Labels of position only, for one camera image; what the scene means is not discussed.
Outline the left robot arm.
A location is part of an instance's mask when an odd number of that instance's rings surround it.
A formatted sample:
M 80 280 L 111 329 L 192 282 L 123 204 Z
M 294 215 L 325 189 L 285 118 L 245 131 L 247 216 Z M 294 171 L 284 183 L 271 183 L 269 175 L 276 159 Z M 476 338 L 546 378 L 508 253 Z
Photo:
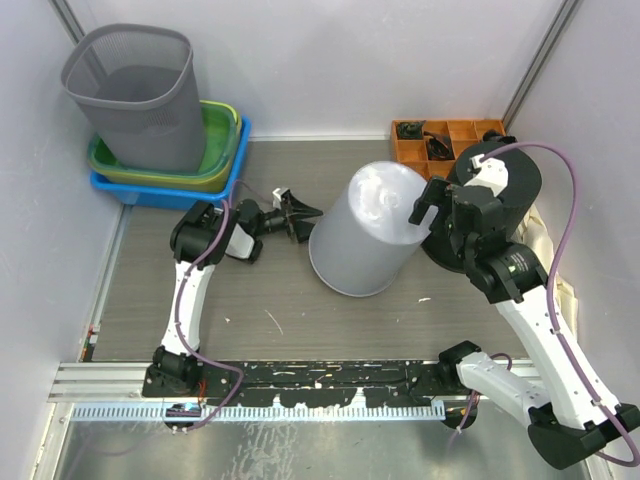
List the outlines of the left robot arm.
M 147 369 L 145 387 L 170 389 L 178 396 L 194 393 L 204 380 L 199 358 L 200 323 L 209 282 L 218 264 L 230 257 L 248 264 L 260 256 L 262 237 L 284 232 L 298 244 L 309 240 L 313 220 L 323 211 L 297 199 L 290 190 L 273 191 L 273 208 L 245 199 L 220 209 L 196 202 L 170 238 L 175 267 L 171 313 L 160 346 Z

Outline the grey mesh waste basket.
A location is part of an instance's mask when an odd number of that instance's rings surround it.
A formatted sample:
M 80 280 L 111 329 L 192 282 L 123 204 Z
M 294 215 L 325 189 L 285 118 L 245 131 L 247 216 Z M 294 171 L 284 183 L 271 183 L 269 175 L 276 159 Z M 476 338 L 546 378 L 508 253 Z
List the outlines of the grey mesh waste basket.
M 121 165 L 195 173 L 206 133 L 193 59 L 177 31 L 110 24 L 78 43 L 61 82 Z

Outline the light grey round bucket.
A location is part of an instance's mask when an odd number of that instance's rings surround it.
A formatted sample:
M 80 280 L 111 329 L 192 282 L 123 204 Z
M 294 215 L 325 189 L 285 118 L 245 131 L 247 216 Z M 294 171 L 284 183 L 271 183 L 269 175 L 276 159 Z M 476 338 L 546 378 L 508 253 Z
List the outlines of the light grey round bucket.
M 350 297 L 388 288 L 430 234 L 435 207 L 419 224 L 409 222 L 426 186 L 421 175 L 396 162 L 361 167 L 312 229 L 309 259 L 319 279 Z

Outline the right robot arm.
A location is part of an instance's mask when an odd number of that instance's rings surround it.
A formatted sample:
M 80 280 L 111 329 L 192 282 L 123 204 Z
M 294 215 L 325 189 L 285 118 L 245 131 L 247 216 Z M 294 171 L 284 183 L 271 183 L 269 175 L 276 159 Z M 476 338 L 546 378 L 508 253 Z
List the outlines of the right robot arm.
M 487 396 L 521 423 L 538 454 L 558 470 L 602 455 L 618 438 L 629 441 L 639 426 L 638 407 L 620 402 L 589 364 L 538 257 L 507 238 L 502 201 L 486 186 L 434 176 L 416 199 L 410 223 L 419 224 L 431 209 L 450 214 L 447 235 L 465 275 L 516 333 L 542 381 L 531 384 L 464 341 L 439 355 L 442 388 Z

